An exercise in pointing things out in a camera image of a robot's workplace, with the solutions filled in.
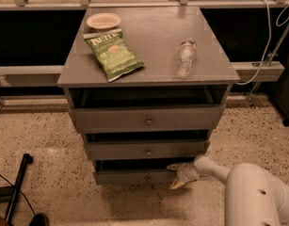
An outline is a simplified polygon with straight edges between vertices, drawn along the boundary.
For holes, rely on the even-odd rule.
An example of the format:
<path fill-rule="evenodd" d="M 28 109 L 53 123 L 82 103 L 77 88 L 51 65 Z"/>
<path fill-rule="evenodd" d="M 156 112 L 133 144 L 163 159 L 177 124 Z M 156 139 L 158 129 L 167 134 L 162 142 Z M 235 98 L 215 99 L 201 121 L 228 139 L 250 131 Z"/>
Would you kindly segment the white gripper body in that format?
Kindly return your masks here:
<path fill-rule="evenodd" d="M 200 179 L 200 174 L 195 169 L 194 164 L 187 162 L 181 163 L 177 167 L 177 179 L 182 183 L 189 183 Z"/>

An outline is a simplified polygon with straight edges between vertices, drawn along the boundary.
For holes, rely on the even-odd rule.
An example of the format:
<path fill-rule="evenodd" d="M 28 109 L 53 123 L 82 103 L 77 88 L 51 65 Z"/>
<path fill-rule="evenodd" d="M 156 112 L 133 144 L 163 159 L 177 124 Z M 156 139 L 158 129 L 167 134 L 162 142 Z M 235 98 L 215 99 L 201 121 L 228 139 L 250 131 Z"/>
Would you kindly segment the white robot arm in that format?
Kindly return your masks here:
<path fill-rule="evenodd" d="M 213 178 L 225 185 L 225 226 L 289 225 L 289 185 L 258 165 L 241 163 L 229 169 L 199 155 L 167 169 L 176 173 L 171 189 Z"/>

